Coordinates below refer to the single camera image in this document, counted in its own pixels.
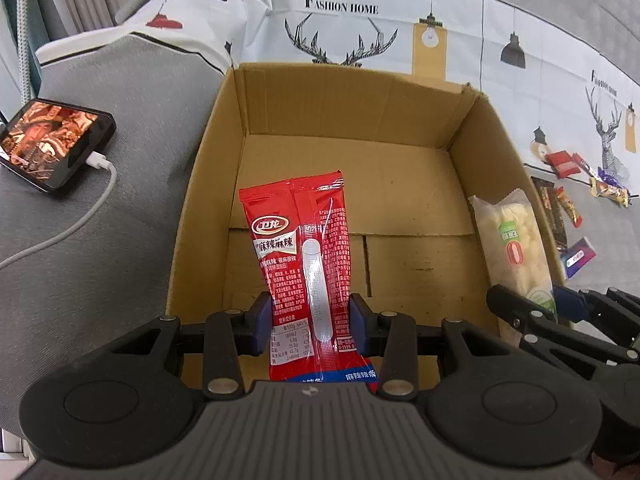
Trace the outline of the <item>clear rice cracker packet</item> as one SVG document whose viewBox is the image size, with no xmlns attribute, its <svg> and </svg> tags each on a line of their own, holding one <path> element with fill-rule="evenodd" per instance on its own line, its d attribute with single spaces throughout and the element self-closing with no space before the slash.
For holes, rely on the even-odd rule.
<svg viewBox="0 0 640 480">
<path fill-rule="evenodd" d="M 517 188 L 491 204 L 472 196 L 475 224 L 491 285 L 502 285 L 533 301 L 558 320 L 544 244 L 536 216 L 523 190 Z"/>
</svg>

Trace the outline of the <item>grey patterned sofa cover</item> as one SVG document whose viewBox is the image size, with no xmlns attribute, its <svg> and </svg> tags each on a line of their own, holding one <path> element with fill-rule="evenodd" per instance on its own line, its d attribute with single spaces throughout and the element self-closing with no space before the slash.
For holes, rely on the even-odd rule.
<svg viewBox="0 0 640 480">
<path fill-rule="evenodd" d="M 340 172 L 353 292 L 495 332 L 472 196 L 532 192 L 547 152 L 639 184 L 639 81 L 499 0 L 134 0 L 36 49 L 12 148 L 47 165 L 102 110 L 111 170 L 43 193 L 1 174 L 1 426 L 39 378 L 152 318 L 201 323 L 266 289 L 242 188 Z"/>
</svg>

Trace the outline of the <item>thin red stick packet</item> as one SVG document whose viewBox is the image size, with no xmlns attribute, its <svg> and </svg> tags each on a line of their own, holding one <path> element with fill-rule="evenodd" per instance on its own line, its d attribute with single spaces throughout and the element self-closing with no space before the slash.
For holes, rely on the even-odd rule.
<svg viewBox="0 0 640 480">
<path fill-rule="evenodd" d="M 596 178 L 598 176 L 598 174 L 592 169 L 592 167 L 588 164 L 588 162 L 586 162 L 586 160 L 582 157 L 581 154 L 574 153 L 572 155 L 572 159 L 574 160 L 574 163 L 582 171 L 585 171 L 585 173 L 588 174 L 590 178 Z"/>
</svg>

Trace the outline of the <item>yellow snack bar wrapper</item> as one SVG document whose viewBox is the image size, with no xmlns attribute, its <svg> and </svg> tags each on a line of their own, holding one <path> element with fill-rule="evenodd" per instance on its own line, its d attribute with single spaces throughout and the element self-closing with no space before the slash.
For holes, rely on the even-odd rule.
<svg viewBox="0 0 640 480">
<path fill-rule="evenodd" d="M 619 188 L 597 178 L 590 178 L 590 192 L 592 196 L 607 198 L 618 206 L 624 208 L 629 206 L 629 194 L 626 188 Z"/>
</svg>

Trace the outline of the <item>brown cardboard box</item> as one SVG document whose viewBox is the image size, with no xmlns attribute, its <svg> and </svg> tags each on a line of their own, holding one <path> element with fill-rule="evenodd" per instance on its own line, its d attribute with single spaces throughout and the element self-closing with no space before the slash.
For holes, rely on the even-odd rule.
<svg viewBox="0 0 640 480">
<path fill-rule="evenodd" d="M 247 309 L 266 283 L 242 188 L 338 171 L 353 292 L 375 311 L 489 333 L 486 264 L 469 198 L 539 198 L 486 94 L 418 76 L 247 63 L 221 84 L 184 201 L 168 310 L 186 324 Z"/>
</svg>

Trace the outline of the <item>black chocolate bar wrapper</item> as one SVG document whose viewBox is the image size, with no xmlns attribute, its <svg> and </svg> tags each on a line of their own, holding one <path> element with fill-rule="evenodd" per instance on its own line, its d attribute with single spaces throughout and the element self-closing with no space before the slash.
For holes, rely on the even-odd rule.
<svg viewBox="0 0 640 480">
<path fill-rule="evenodd" d="M 564 252 L 568 248 L 567 235 L 555 186 L 552 182 L 537 177 L 531 177 L 530 180 L 536 188 L 542 206 L 544 206 L 544 213 L 553 234 L 555 247 L 559 252 Z"/>
</svg>

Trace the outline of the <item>purple pink snack packet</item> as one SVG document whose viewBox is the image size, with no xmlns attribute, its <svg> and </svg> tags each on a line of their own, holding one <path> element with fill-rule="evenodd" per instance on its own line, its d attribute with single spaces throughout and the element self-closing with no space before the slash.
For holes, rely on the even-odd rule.
<svg viewBox="0 0 640 480">
<path fill-rule="evenodd" d="M 575 244 L 561 252 L 560 261 L 564 278 L 572 278 L 580 269 L 597 255 L 587 237 L 582 237 Z"/>
</svg>

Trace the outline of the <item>small red square packet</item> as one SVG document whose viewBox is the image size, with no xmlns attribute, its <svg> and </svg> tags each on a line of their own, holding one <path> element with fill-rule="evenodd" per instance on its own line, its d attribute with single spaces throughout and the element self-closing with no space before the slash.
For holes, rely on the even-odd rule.
<svg viewBox="0 0 640 480">
<path fill-rule="evenodd" d="M 573 174 L 580 174 L 580 167 L 574 162 L 572 155 L 567 151 L 557 151 L 546 155 L 546 162 L 552 168 L 559 179 L 565 179 Z"/>
</svg>

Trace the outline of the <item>purple chocolate wrapper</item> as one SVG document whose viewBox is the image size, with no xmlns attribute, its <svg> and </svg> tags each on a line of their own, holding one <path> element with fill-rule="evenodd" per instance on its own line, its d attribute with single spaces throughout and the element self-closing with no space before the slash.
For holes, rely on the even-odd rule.
<svg viewBox="0 0 640 480">
<path fill-rule="evenodd" d="M 602 193 L 618 193 L 622 191 L 629 192 L 628 188 L 623 185 L 623 182 L 622 180 L 620 180 L 620 178 L 616 177 L 615 174 L 610 174 L 609 172 L 605 171 L 602 167 L 598 168 L 598 178 L 598 189 Z"/>
</svg>

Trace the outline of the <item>small red orange candy bar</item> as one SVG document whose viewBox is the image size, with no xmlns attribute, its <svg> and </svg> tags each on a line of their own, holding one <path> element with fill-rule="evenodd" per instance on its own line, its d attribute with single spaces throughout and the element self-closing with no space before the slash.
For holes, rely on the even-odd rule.
<svg viewBox="0 0 640 480">
<path fill-rule="evenodd" d="M 576 229 L 579 229 L 582 226 L 582 222 L 584 221 L 584 219 L 582 218 L 582 215 L 580 214 L 570 196 L 565 191 L 565 188 L 563 188 L 562 186 L 556 188 L 555 196 L 568 215 L 568 218 L 570 218 L 570 222 L 572 222 L 572 225 Z"/>
</svg>

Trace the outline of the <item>black smartphone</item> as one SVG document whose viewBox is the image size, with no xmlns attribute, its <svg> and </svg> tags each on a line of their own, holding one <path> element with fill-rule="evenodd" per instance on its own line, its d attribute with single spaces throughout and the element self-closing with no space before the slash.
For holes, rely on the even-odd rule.
<svg viewBox="0 0 640 480">
<path fill-rule="evenodd" d="M 32 99 L 1 130 L 1 166 L 45 193 L 60 190 L 116 130 L 111 114 Z"/>
</svg>

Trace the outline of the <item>large red spicy snack packet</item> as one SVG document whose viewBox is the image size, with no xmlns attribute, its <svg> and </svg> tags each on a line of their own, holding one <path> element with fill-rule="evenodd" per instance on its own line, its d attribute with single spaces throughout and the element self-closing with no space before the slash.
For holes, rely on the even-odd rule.
<svg viewBox="0 0 640 480">
<path fill-rule="evenodd" d="M 338 171 L 242 188 L 255 254 L 273 300 L 276 382 L 378 380 L 349 328 L 352 258 Z"/>
</svg>

